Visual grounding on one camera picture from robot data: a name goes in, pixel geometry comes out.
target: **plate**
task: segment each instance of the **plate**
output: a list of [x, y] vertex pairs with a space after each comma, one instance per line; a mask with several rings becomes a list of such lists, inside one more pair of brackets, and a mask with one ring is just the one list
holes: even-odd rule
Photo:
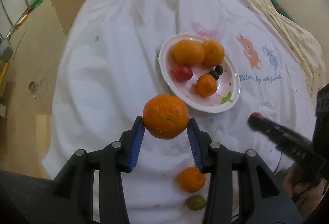
[[192, 108], [203, 112], [220, 113], [232, 108], [239, 98], [241, 84], [239, 73], [231, 59], [225, 54], [221, 63], [223, 74], [217, 81], [217, 91], [214, 95], [204, 98], [197, 92], [196, 82], [201, 75], [209, 73], [211, 68], [201, 65], [192, 67], [193, 77], [183, 83], [176, 81], [172, 76], [172, 70], [177, 66], [173, 59], [173, 47], [180, 40], [204, 42], [206, 39], [199, 35], [177, 34], [162, 44], [159, 54], [160, 70], [172, 92]]

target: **silver bolt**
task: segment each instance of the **silver bolt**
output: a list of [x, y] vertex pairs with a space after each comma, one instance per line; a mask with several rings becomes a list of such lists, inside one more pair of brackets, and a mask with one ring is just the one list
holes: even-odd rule
[[75, 151], [76, 156], [83, 156], [85, 154], [85, 151], [83, 149], [79, 149]]
[[247, 151], [247, 155], [248, 155], [248, 156], [254, 157], [254, 156], [256, 156], [256, 154], [257, 154], [257, 153], [256, 153], [254, 150], [248, 150], [248, 151]]
[[113, 147], [113, 148], [119, 148], [119, 147], [121, 147], [121, 142], [119, 142], [119, 141], [114, 141], [114, 142], [112, 143], [112, 147]]
[[220, 144], [216, 141], [213, 141], [212, 143], [210, 143], [210, 147], [217, 149], [220, 147]]

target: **tan floor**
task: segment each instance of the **tan floor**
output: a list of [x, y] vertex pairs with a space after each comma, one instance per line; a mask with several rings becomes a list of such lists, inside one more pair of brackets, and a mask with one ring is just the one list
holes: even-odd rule
[[[50, 0], [43, 0], [13, 34], [14, 52], [21, 37], [1, 101], [7, 112], [6, 118], [0, 119], [0, 169], [46, 177], [39, 165], [37, 143], [47, 139], [37, 140], [36, 134], [42, 136], [40, 130], [49, 130], [49, 117], [42, 116], [51, 115], [58, 65], [67, 40]], [[31, 81], [41, 83], [36, 98], [29, 90]]]

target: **human hand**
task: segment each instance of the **human hand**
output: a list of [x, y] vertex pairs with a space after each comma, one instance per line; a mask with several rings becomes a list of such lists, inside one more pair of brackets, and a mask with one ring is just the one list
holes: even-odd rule
[[[311, 185], [311, 183], [299, 183], [297, 185], [293, 185], [294, 175], [297, 169], [297, 164], [295, 163], [290, 170], [288, 171], [287, 176], [282, 184], [284, 189], [287, 191], [290, 197], [293, 197], [295, 194], [300, 194], [307, 187]], [[323, 194], [324, 182], [323, 180], [320, 184], [311, 188], [303, 195], [301, 195], [300, 199], [296, 202], [296, 207], [298, 208], [300, 214], [302, 215], [303, 220], [307, 219], [308, 216], [313, 212], [313, 210], [317, 207], [320, 202], [320, 199]]]

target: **pink print on cloth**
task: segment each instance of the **pink print on cloth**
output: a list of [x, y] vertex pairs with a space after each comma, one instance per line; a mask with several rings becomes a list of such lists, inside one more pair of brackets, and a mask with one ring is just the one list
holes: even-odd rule
[[218, 36], [218, 30], [205, 29], [204, 26], [198, 22], [192, 22], [191, 27], [196, 34], [208, 37], [211, 40], [215, 40]]
[[236, 36], [236, 39], [242, 44], [244, 47], [243, 53], [247, 57], [251, 69], [257, 68], [260, 70], [262, 68], [262, 62], [258, 59], [258, 53], [253, 48], [252, 42], [248, 39], [245, 39], [243, 36]]

